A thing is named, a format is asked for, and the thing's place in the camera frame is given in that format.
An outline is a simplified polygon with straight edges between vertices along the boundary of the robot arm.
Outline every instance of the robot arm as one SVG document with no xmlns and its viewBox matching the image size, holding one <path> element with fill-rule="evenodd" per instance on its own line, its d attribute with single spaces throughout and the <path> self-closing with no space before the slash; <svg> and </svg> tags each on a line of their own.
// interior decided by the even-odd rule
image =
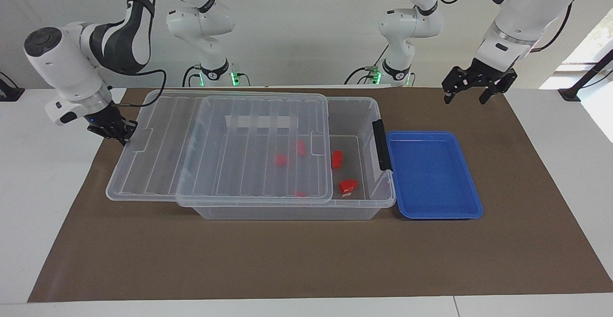
<svg viewBox="0 0 613 317">
<path fill-rule="evenodd" d="M 390 10 L 379 25 L 379 31 L 389 44 L 387 56 L 377 67 L 382 72 L 381 83 L 404 84 L 415 54 L 414 46 L 407 44 L 407 40 L 434 37 L 443 29 L 438 0 L 410 1 L 415 7 Z"/>
<path fill-rule="evenodd" d="M 573 0 L 493 0 L 500 13 L 486 32 L 471 66 L 463 70 L 454 67 L 443 81 L 447 93 L 445 103 L 455 94 L 473 86 L 487 89 L 479 97 L 484 104 L 497 93 L 505 93 L 517 78 L 512 68 L 543 37 L 551 22 Z"/>
<path fill-rule="evenodd" d="M 57 125 L 85 117 L 89 131 L 122 144 L 129 140 L 136 122 L 121 116 L 95 68 L 127 75 L 144 68 L 154 7 L 155 0 L 127 0 L 125 19 L 119 23 L 44 27 L 26 38 L 26 57 L 59 94 L 45 107 Z"/>
<path fill-rule="evenodd" d="M 232 64 L 219 41 L 213 38 L 234 29 L 230 11 L 217 0 L 184 1 L 192 7 L 182 7 L 168 14 L 169 31 L 197 49 L 205 86 L 236 86 L 237 81 L 230 74 Z"/>
</svg>

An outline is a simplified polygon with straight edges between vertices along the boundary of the brown table mat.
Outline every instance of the brown table mat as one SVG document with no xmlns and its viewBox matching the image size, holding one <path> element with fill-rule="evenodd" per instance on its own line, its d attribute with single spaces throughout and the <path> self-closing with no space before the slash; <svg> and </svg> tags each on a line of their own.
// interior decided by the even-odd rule
<svg viewBox="0 0 613 317">
<path fill-rule="evenodd" d="M 373 97 L 387 131 L 453 132 L 483 217 L 411 221 L 394 206 L 372 221 L 206 221 L 173 203 L 111 202 L 121 147 L 105 140 L 28 301 L 613 292 L 503 96 L 482 106 L 478 89 L 451 105 L 438 89 L 309 92 Z"/>
</svg>

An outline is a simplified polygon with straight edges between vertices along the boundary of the container handle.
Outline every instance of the container handle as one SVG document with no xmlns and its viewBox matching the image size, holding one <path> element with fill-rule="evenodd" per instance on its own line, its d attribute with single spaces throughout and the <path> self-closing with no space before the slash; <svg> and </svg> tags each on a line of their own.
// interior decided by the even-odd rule
<svg viewBox="0 0 613 317">
<path fill-rule="evenodd" d="M 385 127 L 383 126 L 382 119 L 377 119 L 373 122 L 373 131 L 375 136 L 375 145 L 377 147 L 377 158 L 379 159 L 379 168 L 381 171 L 393 171 L 392 158 L 389 156 Z"/>
</svg>

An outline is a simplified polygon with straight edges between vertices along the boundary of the red object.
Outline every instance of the red object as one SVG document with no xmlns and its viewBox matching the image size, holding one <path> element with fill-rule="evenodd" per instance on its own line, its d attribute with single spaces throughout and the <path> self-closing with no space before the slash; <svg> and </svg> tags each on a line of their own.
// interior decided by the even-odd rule
<svg viewBox="0 0 613 317">
<path fill-rule="evenodd" d="M 303 140 L 298 139 L 298 143 L 296 143 L 296 151 L 300 156 L 307 156 L 307 146 Z"/>
<path fill-rule="evenodd" d="M 339 170 L 343 166 L 343 151 L 332 152 L 332 168 Z"/>
<path fill-rule="evenodd" d="M 276 155 L 276 156 L 274 156 L 274 166 L 283 167 L 283 166 L 287 165 L 287 162 L 289 162 L 289 159 L 287 158 L 287 155 Z"/>
<path fill-rule="evenodd" d="M 344 180 L 339 184 L 339 189 L 341 190 L 341 193 L 343 195 L 346 195 L 347 193 L 352 193 L 355 188 L 357 188 L 356 180 Z"/>
</svg>

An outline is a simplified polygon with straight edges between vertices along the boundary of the blue plastic tray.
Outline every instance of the blue plastic tray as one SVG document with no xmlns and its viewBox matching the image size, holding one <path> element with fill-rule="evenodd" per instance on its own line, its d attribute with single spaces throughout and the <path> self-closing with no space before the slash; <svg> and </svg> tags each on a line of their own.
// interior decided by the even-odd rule
<svg viewBox="0 0 613 317">
<path fill-rule="evenodd" d="M 410 219 L 477 219 L 481 200 L 450 132 L 387 134 L 400 212 Z"/>
</svg>

